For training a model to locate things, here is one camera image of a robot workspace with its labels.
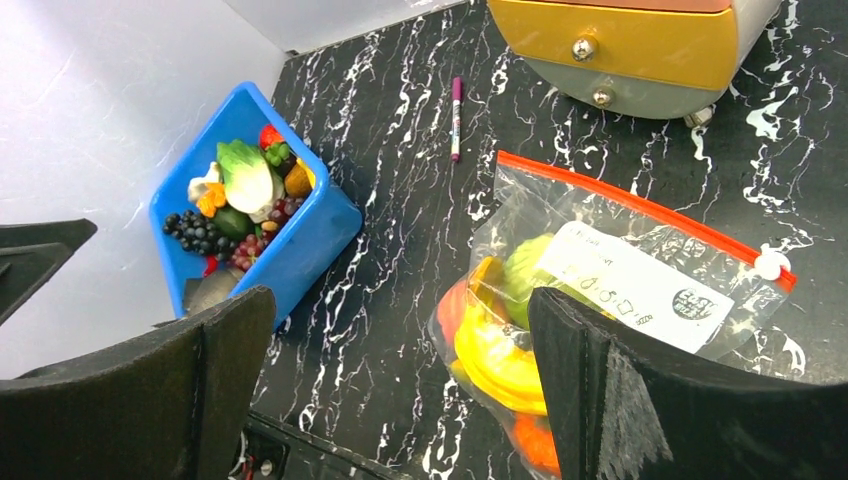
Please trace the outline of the clear zip top bag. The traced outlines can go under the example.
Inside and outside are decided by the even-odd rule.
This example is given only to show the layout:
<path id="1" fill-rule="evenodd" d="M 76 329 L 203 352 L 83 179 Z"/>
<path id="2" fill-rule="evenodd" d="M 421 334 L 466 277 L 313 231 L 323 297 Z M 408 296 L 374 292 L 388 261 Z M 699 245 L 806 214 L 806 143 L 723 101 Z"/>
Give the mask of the clear zip top bag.
<path id="1" fill-rule="evenodd" d="M 796 284 L 789 260 L 753 249 L 679 212 L 600 180 L 499 152 L 496 213 L 474 237 L 465 279 L 483 258 L 504 263 L 523 241 L 554 235 L 538 266 L 564 292 L 605 317 L 676 348 L 714 360 L 764 326 Z M 515 415 L 474 386 L 436 318 L 430 332 L 456 381 L 499 421 L 515 445 Z M 516 344 L 533 353 L 529 329 L 508 321 Z"/>

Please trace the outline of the green cabbage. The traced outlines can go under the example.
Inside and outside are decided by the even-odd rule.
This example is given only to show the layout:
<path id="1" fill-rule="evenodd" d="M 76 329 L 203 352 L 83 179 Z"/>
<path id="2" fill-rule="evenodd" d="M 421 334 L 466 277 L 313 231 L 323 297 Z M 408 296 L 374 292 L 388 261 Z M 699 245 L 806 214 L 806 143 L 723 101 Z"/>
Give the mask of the green cabbage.
<path id="1" fill-rule="evenodd" d="M 527 308 L 532 291 L 558 285 L 553 275 L 538 266 L 553 237 L 545 233 L 523 241 L 503 265 L 503 302 L 512 322 L 524 330 L 529 329 Z"/>

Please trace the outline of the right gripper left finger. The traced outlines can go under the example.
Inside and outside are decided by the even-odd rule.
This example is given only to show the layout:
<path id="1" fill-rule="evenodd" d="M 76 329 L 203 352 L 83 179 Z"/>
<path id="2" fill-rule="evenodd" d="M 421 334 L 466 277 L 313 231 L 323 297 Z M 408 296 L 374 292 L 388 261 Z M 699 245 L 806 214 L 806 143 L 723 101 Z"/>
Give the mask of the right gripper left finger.
<path id="1" fill-rule="evenodd" d="M 276 316 L 255 287 L 1 384 L 5 479 L 224 479 Z"/>

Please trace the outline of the yellow banana bunch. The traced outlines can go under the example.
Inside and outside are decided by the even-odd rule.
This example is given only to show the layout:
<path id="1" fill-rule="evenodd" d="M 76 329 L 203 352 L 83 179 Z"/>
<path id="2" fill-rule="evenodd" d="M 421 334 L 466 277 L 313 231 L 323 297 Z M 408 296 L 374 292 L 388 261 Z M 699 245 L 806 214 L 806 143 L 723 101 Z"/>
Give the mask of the yellow banana bunch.
<path id="1" fill-rule="evenodd" d="M 463 320 L 454 350 L 471 383 L 515 412 L 545 416 L 547 407 L 535 355 L 520 348 L 498 288 L 503 262 L 487 256 L 466 278 Z"/>

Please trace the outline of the peach fruit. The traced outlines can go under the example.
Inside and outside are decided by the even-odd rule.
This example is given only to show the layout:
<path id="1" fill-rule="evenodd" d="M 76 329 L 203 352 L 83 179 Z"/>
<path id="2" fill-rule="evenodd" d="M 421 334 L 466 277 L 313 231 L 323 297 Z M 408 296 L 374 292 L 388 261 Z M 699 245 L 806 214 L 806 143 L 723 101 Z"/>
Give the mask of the peach fruit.
<path id="1" fill-rule="evenodd" d="M 454 345 L 455 334 L 464 320 L 466 291 L 467 281 L 461 279 L 443 295 L 437 305 L 436 318 L 449 347 Z"/>

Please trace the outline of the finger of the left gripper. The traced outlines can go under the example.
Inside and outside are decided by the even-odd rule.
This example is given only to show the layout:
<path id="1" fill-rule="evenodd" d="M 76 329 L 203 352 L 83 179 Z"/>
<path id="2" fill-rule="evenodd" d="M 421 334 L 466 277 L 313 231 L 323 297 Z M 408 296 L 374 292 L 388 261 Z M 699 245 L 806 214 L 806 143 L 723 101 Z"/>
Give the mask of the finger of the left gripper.
<path id="1" fill-rule="evenodd" d="M 1 226 L 1 324 L 95 233 L 88 219 Z"/>

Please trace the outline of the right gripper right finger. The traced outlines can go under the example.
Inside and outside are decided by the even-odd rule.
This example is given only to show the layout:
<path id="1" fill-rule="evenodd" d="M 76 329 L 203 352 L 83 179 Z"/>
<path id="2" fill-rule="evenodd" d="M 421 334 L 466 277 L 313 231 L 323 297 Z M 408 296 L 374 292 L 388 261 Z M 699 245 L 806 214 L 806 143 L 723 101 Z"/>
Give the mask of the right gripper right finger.
<path id="1" fill-rule="evenodd" d="M 528 306 L 566 479 L 843 479 L 847 387 L 756 375 L 554 288 Z"/>

